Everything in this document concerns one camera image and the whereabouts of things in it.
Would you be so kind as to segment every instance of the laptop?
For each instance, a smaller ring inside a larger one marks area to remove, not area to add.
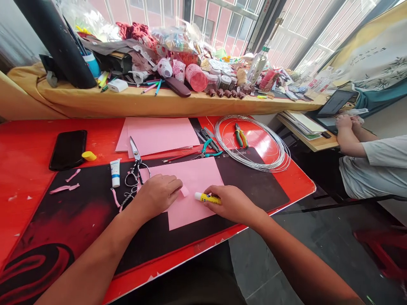
[[[338,129],[335,124],[335,116],[355,94],[355,92],[336,90],[321,109],[307,112],[306,115],[316,121],[319,125],[324,126],[327,130],[337,135]]]

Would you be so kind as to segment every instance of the gray tile floor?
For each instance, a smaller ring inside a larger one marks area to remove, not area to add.
[[[320,199],[328,204],[332,199]],[[304,198],[284,212],[315,207],[315,200]],[[376,305],[407,304],[397,282],[383,277],[376,264],[352,232],[384,229],[389,223],[368,206],[355,205],[323,211],[277,214],[273,218],[299,241],[334,269],[360,298]],[[264,241],[247,229],[229,239],[236,279],[249,305],[303,304],[291,288]]]

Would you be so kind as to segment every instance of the white t-shirt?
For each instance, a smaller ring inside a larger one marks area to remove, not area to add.
[[[407,197],[407,135],[362,145],[367,158],[345,156],[339,159],[339,170],[349,197]]]

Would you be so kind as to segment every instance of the hand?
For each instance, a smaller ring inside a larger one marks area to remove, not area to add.
[[[144,183],[123,213],[147,222],[170,207],[182,186],[176,176],[155,175]]]
[[[353,130],[362,128],[362,123],[359,122],[359,116],[352,116],[351,120],[352,120],[352,129]]]
[[[347,114],[340,114],[336,119],[336,127],[341,128],[352,128],[351,117]]]
[[[204,206],[210,210],[229,219],[233,222],[241,223],[252,227],[259,217],[264,214],[267,215],[262,209],[257,207],[241,190],[235,186],[210,186],[205,194],[212,194],[220,198],[221,205],[206,201]]]

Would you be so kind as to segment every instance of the red table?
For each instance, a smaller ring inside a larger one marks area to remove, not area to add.
[[[212,124],[219,117],[198,118],[202,126],[213,130]],[[53,180],[54,172],[48,169],[56,137],[59,133],[85,129],[88,131],[86,149],[97,155],[94,162],[86,162],[81,167],[108,164],[122,158],[130,161],[127,153],[115,152],[124,119],[69,119],[56,121],[15,121],[0,125],[0,271],[5,267],[20,236],[40,204],[45,191]],[[265,163],[271,162],[275,143],[262,129],[249,122],[239,122],[245,131],[249,145],[256,148]],[[229,124],[224,139],[235,139],[234,124]],[[157,153],[143,157],[144,160],[179,155],[180,151]],[[315,184],[304,172],[291,162],[284,172],[274,177],[289,197],[290,201],[272,215],[300,199],[315,192]],[[246,229],[236,225],[227,231],[206,238],[195,244],[160,257],[151,263],[125,273],[112,280],[104,303],[110,302],[127,292],[145,284],[154,277],[170,271],[216,244],[231,238]]]

